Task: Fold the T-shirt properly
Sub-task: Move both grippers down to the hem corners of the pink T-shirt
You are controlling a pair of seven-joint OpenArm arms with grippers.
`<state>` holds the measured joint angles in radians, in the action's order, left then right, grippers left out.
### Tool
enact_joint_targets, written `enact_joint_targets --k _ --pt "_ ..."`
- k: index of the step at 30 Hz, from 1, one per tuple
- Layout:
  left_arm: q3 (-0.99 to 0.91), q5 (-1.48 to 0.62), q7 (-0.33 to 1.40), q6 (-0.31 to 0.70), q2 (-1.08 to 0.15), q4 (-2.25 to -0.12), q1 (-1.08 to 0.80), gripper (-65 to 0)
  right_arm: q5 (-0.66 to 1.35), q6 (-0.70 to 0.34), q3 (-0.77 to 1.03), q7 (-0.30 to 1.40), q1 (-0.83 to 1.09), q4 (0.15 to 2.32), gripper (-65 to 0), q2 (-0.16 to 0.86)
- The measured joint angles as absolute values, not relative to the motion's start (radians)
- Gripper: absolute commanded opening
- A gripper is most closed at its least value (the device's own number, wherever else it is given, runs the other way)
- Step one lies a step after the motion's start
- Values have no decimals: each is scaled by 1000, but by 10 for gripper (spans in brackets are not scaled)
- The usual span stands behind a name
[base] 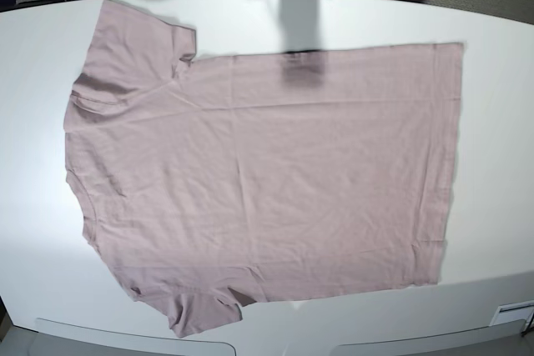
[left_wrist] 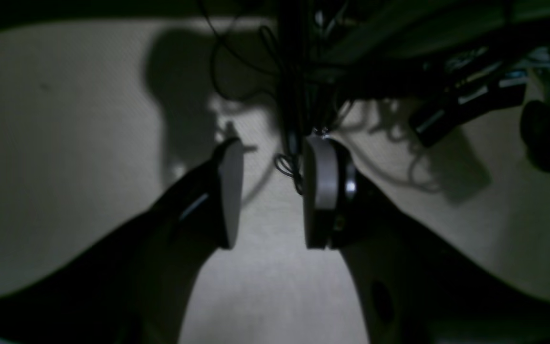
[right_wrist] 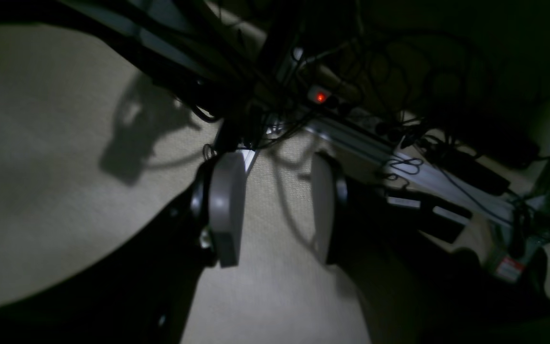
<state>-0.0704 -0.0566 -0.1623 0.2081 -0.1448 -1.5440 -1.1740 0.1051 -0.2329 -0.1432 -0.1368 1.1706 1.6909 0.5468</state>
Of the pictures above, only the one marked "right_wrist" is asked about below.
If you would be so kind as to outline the right gripper black left finger with grey pad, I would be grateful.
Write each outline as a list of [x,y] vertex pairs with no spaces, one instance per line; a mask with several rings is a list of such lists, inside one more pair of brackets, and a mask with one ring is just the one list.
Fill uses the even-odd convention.
[[239,263],[246,166],[201,164],[189,187],[98,263],[0,306],[0,344],[177,344],[203,270]]

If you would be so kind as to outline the right gripper black right finger with grey pad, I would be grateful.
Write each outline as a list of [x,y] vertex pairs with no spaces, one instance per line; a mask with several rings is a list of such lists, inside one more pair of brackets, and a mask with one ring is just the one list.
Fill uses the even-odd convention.
[[324,152],[310,176],[319,261],[351,279],[374,344],[550,344],[546,240],[510,257],[500,224]]

